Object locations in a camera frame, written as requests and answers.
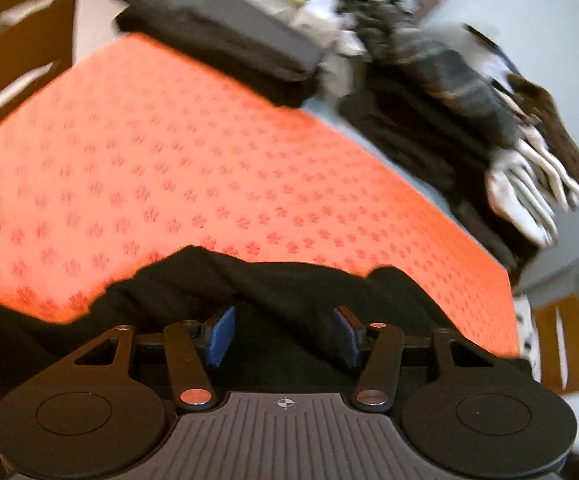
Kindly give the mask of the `wooden chair right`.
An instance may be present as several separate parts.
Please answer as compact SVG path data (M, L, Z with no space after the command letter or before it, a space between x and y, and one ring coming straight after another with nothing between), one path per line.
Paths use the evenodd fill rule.
M563 396L579 392L579 297L533 311L539 340L541 385Z

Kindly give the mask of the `white folded garment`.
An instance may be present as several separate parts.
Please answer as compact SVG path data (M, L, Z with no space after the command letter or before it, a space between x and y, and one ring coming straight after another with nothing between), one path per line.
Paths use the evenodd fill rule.
M496 151L486 171L489 206L530 243L550 248L559 240L553 208L577 209L579 183L547 147L538 117L523 112L508 93L499 96L515 114L519 138L513 148Z

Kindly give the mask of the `white tissue box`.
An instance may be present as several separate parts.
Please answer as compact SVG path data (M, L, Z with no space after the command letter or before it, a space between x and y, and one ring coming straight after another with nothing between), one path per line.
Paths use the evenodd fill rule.
M367 49L336 12L337 3L338 0L308 1L291 19L291 26L325 50L344 56L362 56Z

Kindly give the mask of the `folded dark grey clothes stack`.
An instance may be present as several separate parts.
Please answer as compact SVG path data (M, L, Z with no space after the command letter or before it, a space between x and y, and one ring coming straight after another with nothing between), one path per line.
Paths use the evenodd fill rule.
M318 91L324 50L247 0L121 0L122 32L140 32L236 79L276 105Z

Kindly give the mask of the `orange patterned table cloth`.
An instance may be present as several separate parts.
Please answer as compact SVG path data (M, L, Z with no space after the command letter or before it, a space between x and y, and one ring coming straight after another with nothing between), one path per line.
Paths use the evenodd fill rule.
M318 118L140 35L0 125L0 304L65 322L196 245L242 260L407 272L481 347L513 356L507 274L385 162Z

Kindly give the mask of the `dalmatian spotted cushion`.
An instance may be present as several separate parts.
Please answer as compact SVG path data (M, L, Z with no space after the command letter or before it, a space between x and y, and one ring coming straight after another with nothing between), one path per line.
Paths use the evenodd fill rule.
M526 295L514 297L514 312L518 333L519 356L531 367L532 378L541 382L540 341L533 319L532 308Z

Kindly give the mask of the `black garment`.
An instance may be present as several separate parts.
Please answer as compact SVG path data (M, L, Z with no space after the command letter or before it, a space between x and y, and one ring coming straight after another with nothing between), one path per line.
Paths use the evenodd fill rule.
M52 324L0 306L0 479L512 479L531 380L408 274L187 247Z

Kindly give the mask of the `brown patterned garment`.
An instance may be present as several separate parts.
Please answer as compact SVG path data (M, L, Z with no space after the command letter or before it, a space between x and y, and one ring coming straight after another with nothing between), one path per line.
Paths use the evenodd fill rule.
M506 80L512 89L512 99L526 115L539 120L538 129L547 147L579 184L579 148L559 117L551 93L518 74L508 73Z

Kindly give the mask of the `grey plaid garment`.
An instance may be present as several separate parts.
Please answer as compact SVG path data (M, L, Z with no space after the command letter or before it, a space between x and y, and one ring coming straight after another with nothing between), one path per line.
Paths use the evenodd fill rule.
M483 127L492 143L513 148L519 139L515 114L457 50L419 28L387 0L361 2L353 15L355 33L372 60L399 67L428 96Z

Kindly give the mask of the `dark clothes pile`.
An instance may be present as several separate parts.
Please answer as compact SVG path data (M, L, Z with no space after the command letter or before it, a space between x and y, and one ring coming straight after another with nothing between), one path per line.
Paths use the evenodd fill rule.
M401 68L370 62L341 116L387 158L446 199L464 228L490 252L516 285L539 248L487 200L485 172L493 144L470 119L455 114Z

